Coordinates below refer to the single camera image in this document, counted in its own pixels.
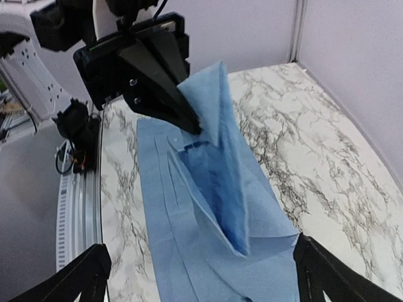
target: blue cloth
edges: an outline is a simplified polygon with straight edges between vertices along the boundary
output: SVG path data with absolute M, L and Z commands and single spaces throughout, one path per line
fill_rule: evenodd
M 162 302 L 298 301 L 298 231 L 239 132 L 223 64 L 178 86 L 203 132 L 137 129 L 149 243 Z

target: marble surface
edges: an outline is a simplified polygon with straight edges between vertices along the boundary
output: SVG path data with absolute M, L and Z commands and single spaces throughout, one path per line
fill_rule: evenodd
M 352 122 L 296 64 L 229 75 L 242 134 L 294 225 L 403 298 L 403 195 Z M 110 301 L 159 301 L 137 163 L 138 115 L 105 111 L 103 241 Z

